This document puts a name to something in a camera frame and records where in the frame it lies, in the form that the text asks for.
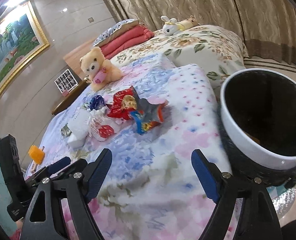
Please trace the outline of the white foam block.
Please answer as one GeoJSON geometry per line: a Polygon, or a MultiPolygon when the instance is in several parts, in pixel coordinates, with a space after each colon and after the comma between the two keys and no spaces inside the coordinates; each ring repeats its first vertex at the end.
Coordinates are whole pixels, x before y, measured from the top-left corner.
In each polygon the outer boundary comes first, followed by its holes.
{"type": "Polygon", "coordinates": [[[68,121],[68,128],[71,130],[71,135],[68,137],[67,144],[73,148],[80,148],[84,145],[88,136],[88,124],[91,118],[89,111],[79,109],[73,117],[68,121]]]}

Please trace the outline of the red snack bag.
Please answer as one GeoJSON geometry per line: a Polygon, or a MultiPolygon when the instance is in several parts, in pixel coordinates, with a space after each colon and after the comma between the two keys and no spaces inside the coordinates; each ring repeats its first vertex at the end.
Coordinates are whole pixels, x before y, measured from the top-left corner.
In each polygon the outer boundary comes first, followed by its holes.
{"type": "Polygon", "coordinates": [[[130,113],[137,110],[137,95],[133,86],[115,93],[107,116],[110,118],[131,120],[130,113]]]}

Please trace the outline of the blue oreo wrapper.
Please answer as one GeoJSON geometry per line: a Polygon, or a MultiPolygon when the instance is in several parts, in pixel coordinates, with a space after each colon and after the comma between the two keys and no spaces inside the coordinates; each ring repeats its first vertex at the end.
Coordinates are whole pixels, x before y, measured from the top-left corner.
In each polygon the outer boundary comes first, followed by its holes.
{"type": "Polygon", "coordinates": [[[105,107],[105,100],[101,95],[94,96],[89,102],[89,109],[92,110],[99,110],[105,107]]]}

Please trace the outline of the silver foil mat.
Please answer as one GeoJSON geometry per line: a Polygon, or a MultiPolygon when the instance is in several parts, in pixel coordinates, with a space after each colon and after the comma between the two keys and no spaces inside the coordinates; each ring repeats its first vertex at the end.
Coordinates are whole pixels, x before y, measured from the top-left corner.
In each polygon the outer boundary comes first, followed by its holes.
{"type": "Polygon", "coordinates": [[[296,187],[286,189],[284,186],[273,187],[271,193],[272,203],[279,219],[283,218],[295,202],[296,187]]]}

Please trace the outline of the white red plastic bag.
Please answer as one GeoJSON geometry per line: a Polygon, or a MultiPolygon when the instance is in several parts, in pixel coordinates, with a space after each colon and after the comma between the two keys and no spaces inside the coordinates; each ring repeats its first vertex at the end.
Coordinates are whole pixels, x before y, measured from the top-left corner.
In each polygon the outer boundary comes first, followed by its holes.
{"type": "Polygon", "coordinates": [[[92,110],[88,124],[89,136],[98,140],[105,141],[120,131],[120,126],[101,110],[92,110]]]}

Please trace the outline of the dark wooden nightstand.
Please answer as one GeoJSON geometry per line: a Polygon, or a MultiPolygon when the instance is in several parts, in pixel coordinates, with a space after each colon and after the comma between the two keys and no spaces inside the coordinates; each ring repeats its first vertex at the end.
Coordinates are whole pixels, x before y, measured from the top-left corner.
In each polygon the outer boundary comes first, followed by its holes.
{"type": "Polygon", "coordinates": [[[51,114],[55,116],[66,110],[88,86],[89,83],[86,80],[83,80],[66,96],[61,96],[60,99],[54,104],[51,114]]]}

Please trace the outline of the blue silver snack wrapper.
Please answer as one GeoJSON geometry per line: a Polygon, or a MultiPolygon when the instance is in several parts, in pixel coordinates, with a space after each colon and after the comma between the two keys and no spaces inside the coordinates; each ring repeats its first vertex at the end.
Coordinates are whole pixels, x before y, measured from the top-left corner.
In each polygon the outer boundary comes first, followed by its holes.
{"type": "Polygon", "coordinates": [[[150,103],[145,98],[137,98],[137,109],[130,112],[130,115],[137,126],[137,133],[145,134],[152,128],[164,122],[163,108],[168,104],[168,100],[161,103],[150,103]]]}

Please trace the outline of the floral purple pink quilt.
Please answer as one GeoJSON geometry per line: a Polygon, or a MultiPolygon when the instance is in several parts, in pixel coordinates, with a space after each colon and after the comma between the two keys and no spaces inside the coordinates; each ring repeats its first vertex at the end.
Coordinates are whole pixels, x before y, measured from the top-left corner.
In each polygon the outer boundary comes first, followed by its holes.
{"type": "Polygon", "coordinates": [[[120,131],[98,141],[88,137],[75,150],[60,130],[94,96],[87,88],[64,112],[55,116],[41,140],[43,166],[68,156],[95,161],[111,150],[112,165],[97,198],[89,203],[105,239],[198,239],[215,207],[191,165],[199,149],[222,171],[231,169],[216,124],[217,103],[209,80],[197,64],[175,67],[153,54],[122,68],[124,77],[100,94],[107,102],[134,87],[150,103],[167,102],[164,122],[145,134],[128,120],[120,131]]]}

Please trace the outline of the cream teddy bear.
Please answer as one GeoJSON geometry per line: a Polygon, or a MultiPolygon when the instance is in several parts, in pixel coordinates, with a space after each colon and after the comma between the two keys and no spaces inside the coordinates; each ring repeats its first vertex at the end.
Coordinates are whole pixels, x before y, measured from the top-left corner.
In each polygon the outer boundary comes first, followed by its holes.
{"type": "Polygon", "coordinates": [[[81,70],[91,81],[91,89],[95,92],[111,82],[120,80],[124,74],[106,59],[100,47],[93,47],[90,52],[80,58],[81,70]]]}

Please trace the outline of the gold framed landscape painting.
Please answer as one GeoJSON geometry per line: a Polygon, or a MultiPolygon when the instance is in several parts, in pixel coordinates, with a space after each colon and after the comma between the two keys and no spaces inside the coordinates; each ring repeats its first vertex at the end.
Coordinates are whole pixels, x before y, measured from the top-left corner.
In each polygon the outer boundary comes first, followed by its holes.
{"type": "Polygon", "coordinates": [[[0,23],[0,96],[36,57],[50,46],[34,12],[26,1],[0,23]]]}

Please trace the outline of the red folded blanket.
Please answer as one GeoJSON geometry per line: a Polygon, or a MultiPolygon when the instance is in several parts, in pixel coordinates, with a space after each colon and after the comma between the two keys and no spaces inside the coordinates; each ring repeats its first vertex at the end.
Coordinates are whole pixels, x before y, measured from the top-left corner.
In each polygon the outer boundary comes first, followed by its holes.
{"type": "Polygon", "coordinates": [[[155,33],[144,25],[137,25],[105,45],[99,46],[106,59],[111,59],[125,49],[144,43],[153,38],[155,33]]]}

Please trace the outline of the white rabbit plush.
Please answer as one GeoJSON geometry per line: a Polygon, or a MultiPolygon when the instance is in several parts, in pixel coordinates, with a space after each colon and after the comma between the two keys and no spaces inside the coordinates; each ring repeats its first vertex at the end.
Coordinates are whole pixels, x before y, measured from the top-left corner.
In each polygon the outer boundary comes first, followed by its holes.
{"type": "Polygon", "coordinates": [[[162,31],[166,36],[176,35],[181,32],[178,21],[175,18],[168,18],[164,15],[160,18],[164,22],[162,31]]]}

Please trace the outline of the cream floral bedsheet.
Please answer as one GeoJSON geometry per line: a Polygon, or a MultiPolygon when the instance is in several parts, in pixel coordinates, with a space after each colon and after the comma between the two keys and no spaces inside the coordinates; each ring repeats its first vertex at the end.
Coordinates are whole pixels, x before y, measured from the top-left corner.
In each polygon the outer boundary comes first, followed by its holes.
{"type": "Polygon", "coordinates": [[[118,67],[139,58],[160,53],[177,67],[197,64],[203,69],[213,88],[218,88],[231,74],[245,69],[248,51],[234,32],[216,25],[198,25],[179,34],[166,36],[155,31],[150,40],[125,49],[111,61],[118,67]]]}

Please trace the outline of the yellow bear plush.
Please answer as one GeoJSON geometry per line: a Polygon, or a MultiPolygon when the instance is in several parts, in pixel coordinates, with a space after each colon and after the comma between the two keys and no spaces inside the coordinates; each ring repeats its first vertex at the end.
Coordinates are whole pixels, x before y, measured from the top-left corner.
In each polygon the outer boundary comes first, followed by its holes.
{"type": "Polygon", "coordinates": [[[198,21],[194,16],[191,15],[189,18],[183,21],[177,22],[176,25],[180,31],[185,31],[190,28],[198,26],[198,21]]]}

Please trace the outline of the photo collage frame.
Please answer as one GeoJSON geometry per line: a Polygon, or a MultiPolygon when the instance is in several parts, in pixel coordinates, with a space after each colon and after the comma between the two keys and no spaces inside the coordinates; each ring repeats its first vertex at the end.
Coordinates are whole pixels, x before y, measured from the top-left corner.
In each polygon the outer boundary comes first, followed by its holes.
{"type": "Polygon", "coordinates": [[[69,69],[66,69],[55,79],[54,83],[62,94],[72,91],[78,85],[77,80],[69,69]]]}

